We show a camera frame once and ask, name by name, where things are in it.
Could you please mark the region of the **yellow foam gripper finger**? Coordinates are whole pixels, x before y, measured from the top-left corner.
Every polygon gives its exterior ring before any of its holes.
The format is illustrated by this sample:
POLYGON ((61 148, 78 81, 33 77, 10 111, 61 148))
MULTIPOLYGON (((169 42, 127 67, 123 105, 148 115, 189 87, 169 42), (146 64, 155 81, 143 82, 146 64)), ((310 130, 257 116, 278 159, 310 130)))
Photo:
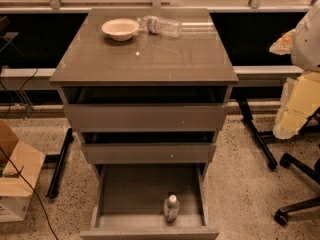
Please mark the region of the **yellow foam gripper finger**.
POLYGON ((269 51, 276 55, 286 55, 291 53, 292 39, 295 34, 295 30, 292 29, 284 33, 276 42, 274 42, 269 51))
POLYGON ((290 139, 320 107, 320 74, 310 72, 296 80, 288 78, 280 102, 273 134, 278 139, 290 139))

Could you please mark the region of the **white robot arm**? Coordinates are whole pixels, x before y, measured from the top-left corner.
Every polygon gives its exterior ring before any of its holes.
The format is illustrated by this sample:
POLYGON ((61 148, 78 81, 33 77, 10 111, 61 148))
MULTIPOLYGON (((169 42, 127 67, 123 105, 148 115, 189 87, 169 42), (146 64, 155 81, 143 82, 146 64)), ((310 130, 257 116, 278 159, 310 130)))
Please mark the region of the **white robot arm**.
POLYGON ((273 127, 276 138, 290 139, 320 108, 320 1, 294 29, 274 42, 269 51, 276 55, 289 54, 292 64, 303 70, 296 80, 288 78, 283 85, 281 107, 273 127))

